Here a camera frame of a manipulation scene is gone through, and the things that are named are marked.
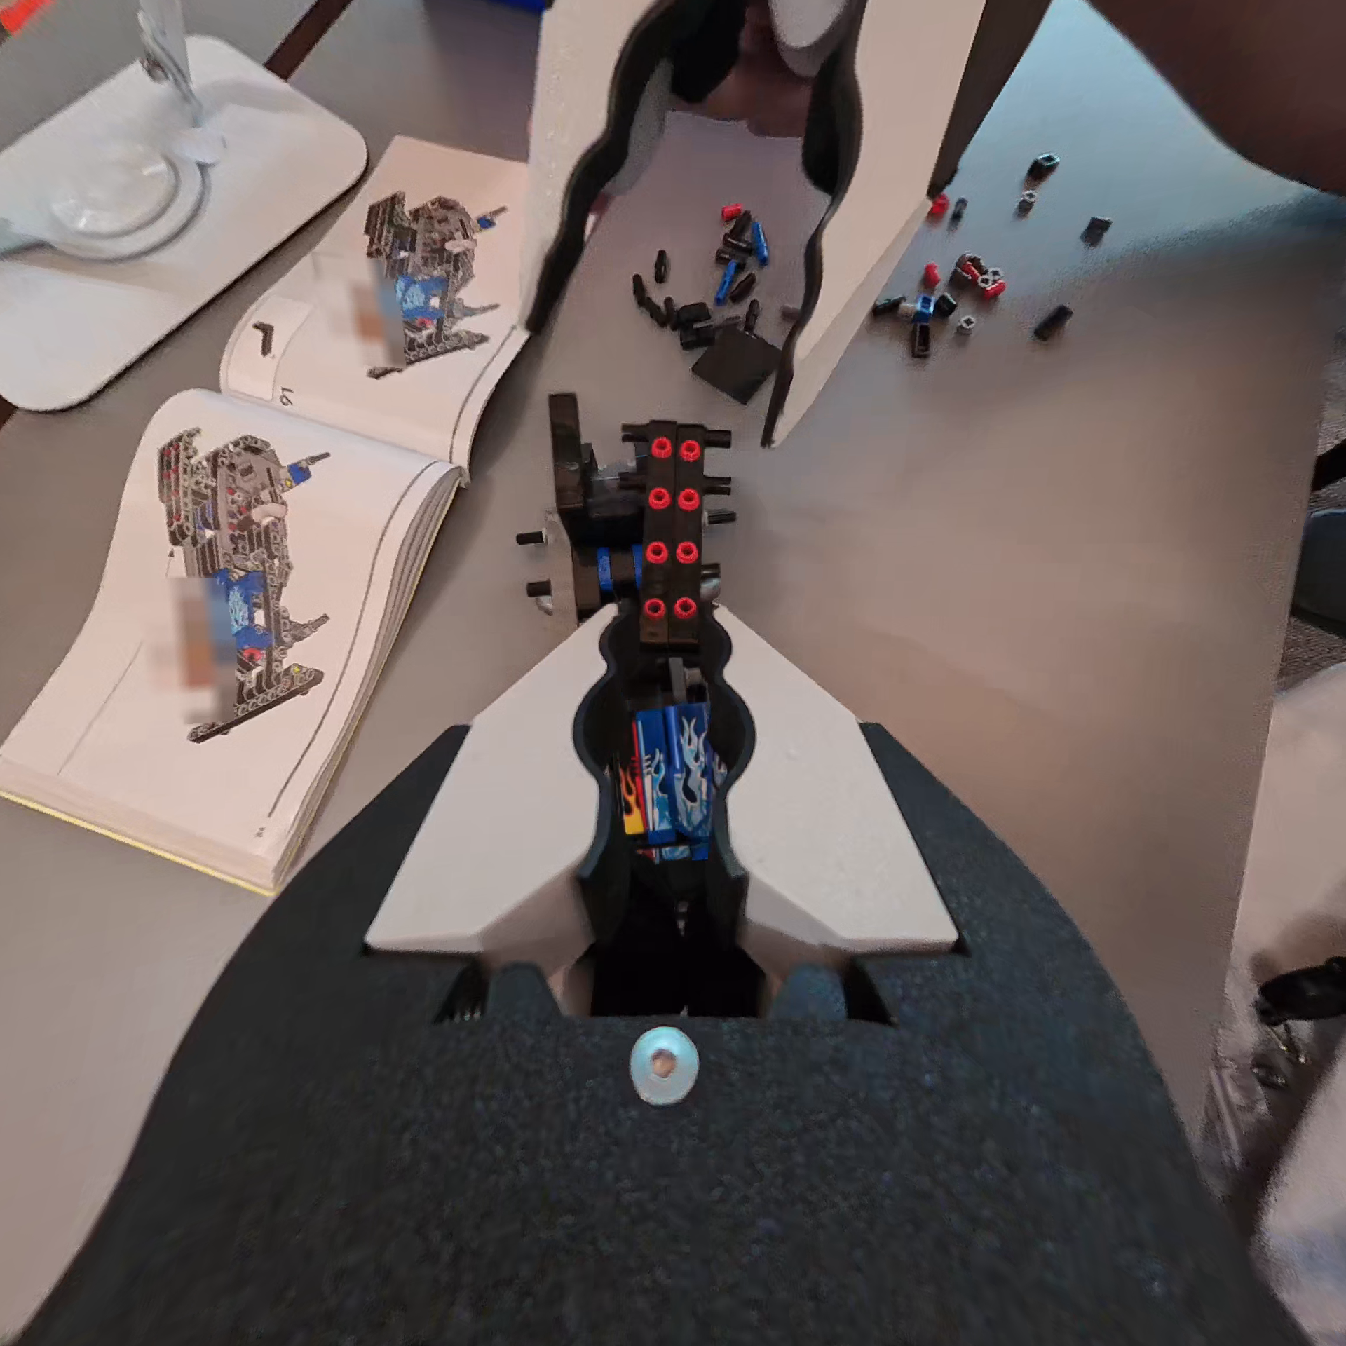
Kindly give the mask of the person's right forearm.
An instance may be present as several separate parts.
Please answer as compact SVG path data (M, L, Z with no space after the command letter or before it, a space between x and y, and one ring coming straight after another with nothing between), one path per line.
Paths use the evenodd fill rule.
M1238 158L1344 196L1343 2L1094 2Z

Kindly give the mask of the scatter of small lego bricks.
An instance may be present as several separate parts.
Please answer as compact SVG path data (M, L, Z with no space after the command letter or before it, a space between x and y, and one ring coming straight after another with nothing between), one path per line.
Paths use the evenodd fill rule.
M1056 174L1061 162L1061 156L1048 151L1027 164L1021 193L1014 202L1014 219L1022 220L1033 212L1040 201L1040 190ZM964 196L950 198L948 190L942 190L931 198L926 220L955 231L961 228L968 206L969 201ZM1081 244L1099 247L1112 225L1112 217L1091 215L1081 228ZM868 318L875 323L905 327L912 358L926 360L934 348L936 329L948 329L960 342L968 339L979 324L981 313L971 307L973 302L989 313L989 307L1000 302L1005 294L1005 270L966 251L945 268L934 262L923 265L913 295L881 294L870 305ZM1054 342L1072 318L1073 310L1069 305L1054 305L1035 323L1032 340L1035 343Z

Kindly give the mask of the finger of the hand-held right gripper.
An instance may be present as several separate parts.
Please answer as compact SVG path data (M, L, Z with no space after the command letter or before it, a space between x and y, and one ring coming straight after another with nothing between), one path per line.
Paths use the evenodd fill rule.
M766 449L814 404L926 217L982 13L981 2L849 7L835 74L822 82L836 185L804 244L799 316L771 388Z
M541 332L602 198L630 191L671 103L674 7L554 4L540 26L527 159L522 324Z

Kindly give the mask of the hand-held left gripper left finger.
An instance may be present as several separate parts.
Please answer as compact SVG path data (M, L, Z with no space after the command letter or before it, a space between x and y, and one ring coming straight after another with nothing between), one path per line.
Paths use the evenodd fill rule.
M577 871L601 789L574 723L606 674L591 617L473 722L364 943L386 954L575 964L594 935Z

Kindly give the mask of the lego instruction booklet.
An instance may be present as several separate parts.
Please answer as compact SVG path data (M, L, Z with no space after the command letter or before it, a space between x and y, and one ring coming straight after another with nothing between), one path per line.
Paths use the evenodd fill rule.
M3 797L274 896L519 355L524 162L394 138L167 400Z

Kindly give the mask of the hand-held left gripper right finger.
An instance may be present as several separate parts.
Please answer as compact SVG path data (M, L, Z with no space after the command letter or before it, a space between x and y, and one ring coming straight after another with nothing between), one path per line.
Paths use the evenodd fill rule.
M753 728L727 791L750 957L947 954L958 932L859 720L727 609L729 690Z

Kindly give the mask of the scatter of small lego pins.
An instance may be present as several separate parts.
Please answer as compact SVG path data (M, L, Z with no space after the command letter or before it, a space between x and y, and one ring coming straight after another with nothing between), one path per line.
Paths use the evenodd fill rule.
M679 303L670 284L671 262L665 249L655 252L652 278L631 276L633 303L657 327L673 332L682 351L711 348L721 334L759 335L763 305L758 286L769 263L769 243L761 220L743 204L719 210L723 235L715 251L716 278L710 300Z

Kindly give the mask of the blue and black lego truck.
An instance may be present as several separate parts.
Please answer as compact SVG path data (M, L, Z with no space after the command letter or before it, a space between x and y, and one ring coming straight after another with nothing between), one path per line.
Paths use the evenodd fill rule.
M609 606L630 613L633 651L622 674L615 742L606 750L604 763L617 816L626 840L644 859L702 863L710 855L713 803L727 768L711 746L702 640L689 654L641 646L638 579L644 496L634 483L641 451L620 438L631 448L631 459L601 465L583 438L574 393L548 396L548 430L553 505L543 526L519 533L516 544L541 550L554 568L548 577L527 582L527 597L540 613L572 617L578 626ZM705 473L731 480L711 473L707 460ZM708 497L713 496L703 499L702 629L719 589L719 566L705 558L705 534L715 525L735 521L731 510L711 510Z

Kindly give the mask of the white and wood document stand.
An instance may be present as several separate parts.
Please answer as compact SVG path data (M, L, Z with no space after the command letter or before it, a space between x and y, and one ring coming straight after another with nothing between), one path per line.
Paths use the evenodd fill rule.
M1 395L91 400L364 174L362 137L181 4L139 61L3 148Z

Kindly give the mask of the black square lego tile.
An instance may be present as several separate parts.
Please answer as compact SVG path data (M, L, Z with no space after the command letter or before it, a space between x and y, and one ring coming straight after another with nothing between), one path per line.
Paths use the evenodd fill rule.
M779 368L777 345L753 332L729 327L716 331L713 343L692 364L692 377L745 408L775 377Z

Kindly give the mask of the black lego beams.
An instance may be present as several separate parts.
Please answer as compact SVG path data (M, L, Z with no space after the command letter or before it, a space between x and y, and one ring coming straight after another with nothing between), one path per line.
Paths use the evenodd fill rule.
M663 654L700 648L702 533L707 494L727 494L731 480L707 476L710 449L729 449L732 432L650 420L625 424L625 444L636 456L634 483L644 496L642 563L638 579L641 646Z

